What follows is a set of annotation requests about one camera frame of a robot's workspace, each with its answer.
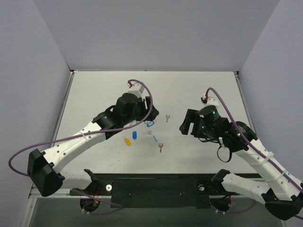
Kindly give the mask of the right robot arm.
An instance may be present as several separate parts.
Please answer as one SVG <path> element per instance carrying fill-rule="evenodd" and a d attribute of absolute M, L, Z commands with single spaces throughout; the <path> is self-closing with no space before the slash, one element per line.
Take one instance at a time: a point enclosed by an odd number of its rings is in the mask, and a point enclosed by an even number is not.
<path fill-rule="evenodd" d="M 183 135 L 191 134 L 207 142 L 217 142 L 246 161 L 263 179 L 256 182 L 220 170 L 211 182 L 216 193 L 234 192 L 249 197 L 265 206 L 276 218 L 288 220 L 303 208 L 303 183 L 287 171 L 268 151 L 256 133 L 245 123 L 230 122 L 221 117 L 216 106 L 201 110 L 188 109 L 179 128 Z"/>

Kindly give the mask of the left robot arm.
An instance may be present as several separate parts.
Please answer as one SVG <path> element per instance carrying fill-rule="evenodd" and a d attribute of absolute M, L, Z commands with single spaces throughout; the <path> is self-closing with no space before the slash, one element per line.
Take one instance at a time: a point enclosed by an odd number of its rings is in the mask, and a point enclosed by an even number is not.
<path fill-rule="evenodd" d="M 88 195 L 97 191 L 98 180 L 88 169 L 68 172 L 64 167 L 94 145 L 104 142 L 121 132 L 132 121 L 153 121 L 159 111 L 151 104 L 151 98 L 138 98 L 124 93 L 115 105 L 99 113 L 77 132 L 71 140 L 59 143 L 42 152 L 29 154 L 27 174 L 43 197 L 59 189 L 80 189 Z"/>

